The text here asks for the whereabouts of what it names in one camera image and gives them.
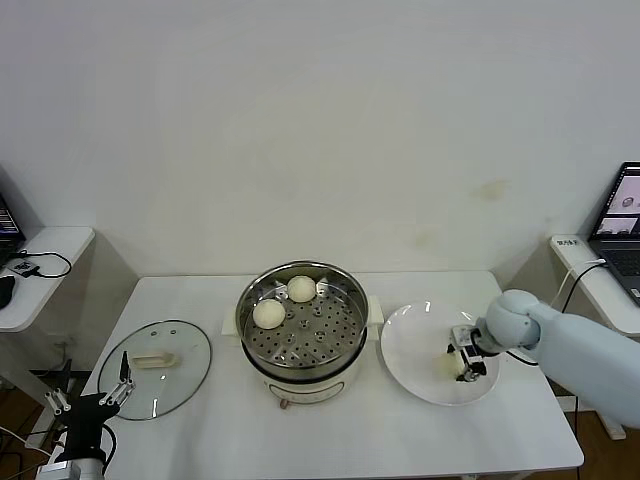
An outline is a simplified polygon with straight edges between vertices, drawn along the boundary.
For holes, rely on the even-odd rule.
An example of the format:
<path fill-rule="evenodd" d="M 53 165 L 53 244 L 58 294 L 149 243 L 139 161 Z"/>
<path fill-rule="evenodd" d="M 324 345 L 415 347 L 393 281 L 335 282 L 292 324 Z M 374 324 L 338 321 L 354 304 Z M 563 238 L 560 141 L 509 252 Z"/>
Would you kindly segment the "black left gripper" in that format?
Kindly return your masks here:
<path fill-rule="evenodd" d="M 96 459 L 106 463 L 112 454 L 107 455 L 101 448 L 103 427 L 119 413 L 119 405 L 123 405 L 135 389 L 128 352 L 122 353 L 118 382 L 108 393 L 83 395 L 69 403 L 71 366 L 69 358 L 55 372 L 56 387 L 45 393 L 56 420 L 66 427 L 64 449 L 55 461 Z"/>

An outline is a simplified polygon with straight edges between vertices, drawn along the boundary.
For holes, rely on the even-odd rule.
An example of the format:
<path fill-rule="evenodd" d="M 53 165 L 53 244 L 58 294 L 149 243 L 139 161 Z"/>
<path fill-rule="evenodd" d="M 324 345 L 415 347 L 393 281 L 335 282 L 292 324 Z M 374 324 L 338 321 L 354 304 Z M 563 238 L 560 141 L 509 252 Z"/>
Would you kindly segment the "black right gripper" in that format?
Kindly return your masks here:
<path fill-rule="evenodd" d="M 477 346 L 476 327 L 453 327 L 446 353 L 457 382 L 474 383 L 487 375 L 484 355 Z"/>

